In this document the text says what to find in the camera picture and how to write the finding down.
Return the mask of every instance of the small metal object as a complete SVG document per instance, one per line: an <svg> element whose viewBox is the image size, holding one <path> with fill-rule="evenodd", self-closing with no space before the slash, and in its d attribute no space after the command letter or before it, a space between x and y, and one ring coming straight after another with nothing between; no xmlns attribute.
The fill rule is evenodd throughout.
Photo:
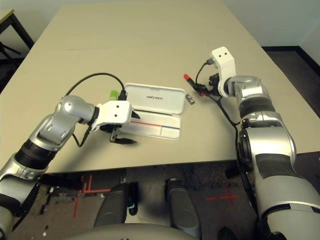
<svg viewBox="0 0 320 240"><path fill-rule="evenodd" d="M192 104L195 104L195 100L194 100L194 98L190 95L190 93L188 93L187 95L185 95L185 99L188 101L188 103L190 104L190 105L192 105Z"/></svg>

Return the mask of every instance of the black tripod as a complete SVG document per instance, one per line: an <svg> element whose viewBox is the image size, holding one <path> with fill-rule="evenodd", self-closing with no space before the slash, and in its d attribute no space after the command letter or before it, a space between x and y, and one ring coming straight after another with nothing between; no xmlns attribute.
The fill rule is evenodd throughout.
<svg viewBox="0 0 320 240"><path fill-rule="evenodd" d="M8 47L6 45L4 45L2 42L0 42L0 53L2 53L3 55L5 55L5 57L7 59L9 59L14 65L16 65L17 67L19 67L19 63L17 63L6 51L5 49L10 50L11 52L14 52L16 54L21 55L21 52L18 52L17 50L12 49L11 47Z"/></svg>

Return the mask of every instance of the blue line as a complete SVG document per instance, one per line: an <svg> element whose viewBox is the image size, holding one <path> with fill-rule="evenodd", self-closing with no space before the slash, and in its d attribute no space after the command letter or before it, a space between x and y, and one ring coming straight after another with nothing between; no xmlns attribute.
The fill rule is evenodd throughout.
<svg viewBox="0 0 320 240"><path fill-rule="evenodd" d="M177 129L177 130L180 130L179 127L174 127L174 126L165 126L165 125L162 125L162 127L168 128L168 129Z"/></svg>

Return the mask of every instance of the red tape mark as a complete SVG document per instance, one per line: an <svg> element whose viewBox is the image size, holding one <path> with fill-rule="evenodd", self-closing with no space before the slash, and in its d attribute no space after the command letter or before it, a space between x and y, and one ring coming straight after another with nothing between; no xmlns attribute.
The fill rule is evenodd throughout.
<svg viewBox="0 0 320 240"><path fill-rule="evenodd" d="M209 196L205 198L199 198L199 199L192 199L192 201L197 202L197 201L214 201L214 200L232 200L238 198L239 195L225 195L225 196Z"/></svg>
<svg viewBox="0 0 320 240"><path fill-rule="evenodd" d="M230 187L228 184L225 185L225 188L226 188L226 191L228 192L228 196L231 196L230 194ZM230 199L230 203L231 205L234 205L234 202L232 201L232 198L229 198Z"/></svg>
<svg viewBox="0 0 320 240"><path fill-rule="evenodd" d="M77 210L78 210L78 202L79 198L78 195L75 196L75 201L74 201L74 210L73 210L73 218L75 219L77 216Z"/></svg>
<svg viewBox="0 0 320 240"><path fill-rule="evenodd" d="M88 183L88 189L87 189L87 183L85 182L83 184L83 191L82 192L84 194L106 193L106 192L110 192L111 191L111 189L109 189L109 188L91 190L91 186L92 186L92 175L90 174L89 183Z"/></svg>

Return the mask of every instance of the green object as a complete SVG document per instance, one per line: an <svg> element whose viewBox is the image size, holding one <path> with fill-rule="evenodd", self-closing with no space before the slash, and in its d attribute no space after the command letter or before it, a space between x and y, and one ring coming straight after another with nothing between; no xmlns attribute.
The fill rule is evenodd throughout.
<svg viewBox="0 0 320 240"><path fill-rule="evenodd" d="M109 97L109 101L115 101L118 99L118 95L119 95L119 92L116 91L116 90L112 90L110 92L110 97Z"/></svg>

